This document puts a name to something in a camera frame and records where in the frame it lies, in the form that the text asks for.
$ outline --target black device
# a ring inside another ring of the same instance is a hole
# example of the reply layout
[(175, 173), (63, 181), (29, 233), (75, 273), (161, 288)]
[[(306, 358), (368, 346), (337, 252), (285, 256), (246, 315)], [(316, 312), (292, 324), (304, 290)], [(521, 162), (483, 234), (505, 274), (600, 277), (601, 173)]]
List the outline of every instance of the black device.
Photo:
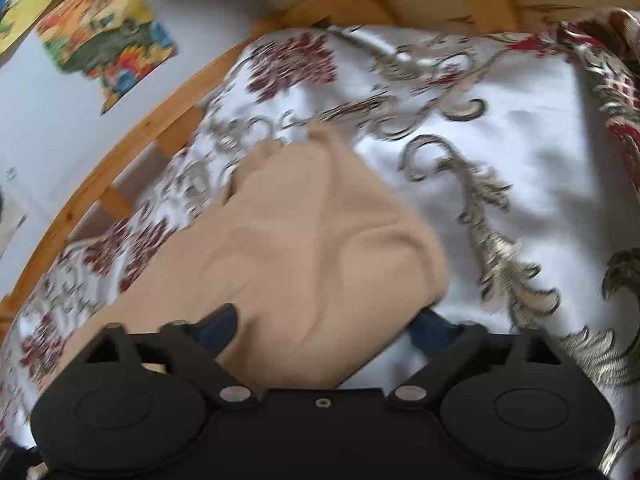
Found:
[(214, 359), (237, 324), (225, 305), (153, 334), (105, 327), (33, 409), (46, 479), (604, 478), (611, 408), (543, 332), (489, 334), (425, 310), (414, 342), (446, 348), (388, 397), (258, 399)]

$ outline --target white blanket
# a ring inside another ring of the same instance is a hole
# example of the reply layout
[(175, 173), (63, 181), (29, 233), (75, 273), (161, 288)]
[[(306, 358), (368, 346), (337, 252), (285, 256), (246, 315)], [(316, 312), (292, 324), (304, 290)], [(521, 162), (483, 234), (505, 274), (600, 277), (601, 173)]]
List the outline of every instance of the white blanket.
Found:
[[(0, 354), (0, 428), (32, 445), (28, 415), (66, 338), (190, 224), (252, 144), (303, 139), (315, 117), (336, 121), (439, 234), (451, 272), (439, 314), (494, 332), (544, 326), (567, 348), (616, 413), (601, 468), (628, 479), (640, 470), (640, 314), (631, 290), (603, 300), (601, 288), (640, 285), (633, 252), (619, 254), (603, 282), (615, 253), (640, 247), (640, 205), (628, 184), (640, 139), (636, 76), (585, 34), (592, 29), (563, 24), (562, 43), (369, 26), (256, 41), (212, 92), (152, 197), (104, 237), (67, 248), (20, 311)], [(630, 48), (616, 54), (629, 66), (637, 59)], [(625, 146), (627, 174), (612, 137)], [(389, 390), (423, 364), (402, 336), (345, 386)]]

